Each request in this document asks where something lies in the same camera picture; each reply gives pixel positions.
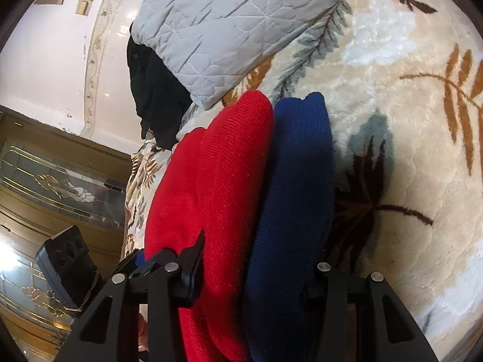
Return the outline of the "person hand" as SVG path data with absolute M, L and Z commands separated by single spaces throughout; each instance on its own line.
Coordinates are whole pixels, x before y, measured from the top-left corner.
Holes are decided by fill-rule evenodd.
M 138 314 L 138 350 L 148 350 L 148 326 L 141 313 Z

